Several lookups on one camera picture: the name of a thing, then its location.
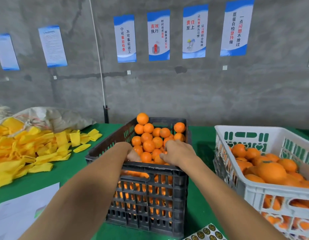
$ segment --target cartoon figure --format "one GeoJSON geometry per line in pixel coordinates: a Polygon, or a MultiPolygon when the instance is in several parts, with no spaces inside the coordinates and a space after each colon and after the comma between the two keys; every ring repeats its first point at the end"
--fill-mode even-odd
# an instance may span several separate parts
{"type": "Polygon", "coordinates": [[[187,43],[189,44],[189,46],[187,47],[187,50],[188,51],[191,51],[192,50],[192,46],[193,46],[193,44],[195,43],[195,40],[194,39],[192,39],[192,40],[188,40],[187,41],[187,43]]]}
{"type": "Polygon", "coordinates": [[[159,54],[160,53],[160,46],[155,44],[153,47],[152,47],[152,53],[153,54],[159,54]]]}

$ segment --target white cable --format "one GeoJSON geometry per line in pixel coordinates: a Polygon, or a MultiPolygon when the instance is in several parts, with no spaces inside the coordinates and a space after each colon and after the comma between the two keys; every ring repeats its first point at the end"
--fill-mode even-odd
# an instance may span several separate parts
{"type": "MultiPolygon", "coordinates": [[[[94,18],[93,18],[93,11],[92,11],[91,0],[89,0],[89,2],[90,2],[90,9],[91,9],[91,15],[92,15],[93,29],[94,29],[94,31],[95,31],[95,37],[96,37],[96,26],[95,26],[94,18]]],[[[104,98],[104,89],[103,89],[103,78],[102,78],[101,61],[100,61],[100,53],[99,53],[99,46],[98,46],[98,39],[97,39],[97,37],[96,37],[96,50],[97,50],[97,52],[98,52],[99,68],[100,68],[101,83],[102,83],[103,104],[104,104],[104,108],[105,108],[105,98],[104,98]]]]}

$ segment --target green table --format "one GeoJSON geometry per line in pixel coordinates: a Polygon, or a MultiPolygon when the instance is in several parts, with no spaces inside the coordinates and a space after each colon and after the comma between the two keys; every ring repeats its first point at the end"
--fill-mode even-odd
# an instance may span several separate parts
{"type": "MultiPolygon", "coordinates": [[[[102,139],[106,138],[121,126],[122,125],[120,124],[95,124],[89,127],[87,129],[88,131],[96,128],[103,134],[101,139],[96,142],[91,142],[91,147],[102,141],[102,139]]],[[[212,163],[216,140],[216,131],[214,127],[190,126],[189,129],[192,132],[192,145],[197,155],[212,170],[214,170],[212,163]]],[[[0,188],[0,203],[36,190],[40,190],[58,182],[60,182],[60,185],[63,185],[74,174],[86,166],[86,161],[84,158],[86,154],[87,150],[80,153],[73,153],[68,161],[54,163],[54,167],[51,172],[28,174],[15,180],[12,184],[0,188]]],[[[188,192],[188,208],[184,235],[188,236],[211,222],[214,223],[216,227],[224,234],[224,231],[213,214],[211,208],[191,180],[189,180],[188,192]]],[[[135,239],[173,239],[172,237],[164,235],[107,223],[100,227],[94,239],[115,240],[124,239],[127,236],[134,236],[135,239]]]]}

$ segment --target gray concrete wall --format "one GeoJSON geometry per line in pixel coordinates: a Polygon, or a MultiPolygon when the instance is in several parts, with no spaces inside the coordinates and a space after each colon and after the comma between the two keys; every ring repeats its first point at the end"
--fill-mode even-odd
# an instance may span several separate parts
{"type": "MultiPolygon", "coordinates": [[[[309,0],[256,0],[247,55],[220,57],[226,1],[92,0],[110,122],[142,111],[186,117],[191,125],[309,128],[309,0]],[[206,57],[183,60],[183,7],[203,3],[209,3],[206,57]],[[171,10],[170,60],[149,62],[146,13],[163,9],[171,10]],[[135,15],[136,63],[117,63],[113,16],[123,14],[135,15]]],[[[12,35],[21,71],[0,67],[0,103],[14,112],[70,108],[103,121],[89,0],[0,0],[3,32],[12,35]],[[37,28],[54,24],[69,65],[48,69],[37,28]]]]}

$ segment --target round sticker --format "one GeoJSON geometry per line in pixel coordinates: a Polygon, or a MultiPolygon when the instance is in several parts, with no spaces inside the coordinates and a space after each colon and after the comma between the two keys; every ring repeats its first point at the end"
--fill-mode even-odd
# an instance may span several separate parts
{"type": "Polygon", "coordinates": [[[204,239],[204,233],[203,232],[197,232],[197,235],[199,238],[204,239]]]}
{"type": "Polygon", "coordinates": [[[211,231],[208,228],[204,228],[203,232],[207,235],[209,235],[211,233],[211,231]]]}
{"type": "Polygon", "coordinates": [[[221,234],[221,232],[215,232],[215,235],[218,239],[222,239],[223,235],[221,234]]]}
{"type": "Polygon", "coordinates": [[[215,231],[215,230],[216,230],[216,227],[215,227],[214,225],[212,225],[212,224],[210,224],[210,225],[208,226],[208,228],[209,228],[210,230],[212,230],[212,231],[215,231]]]}

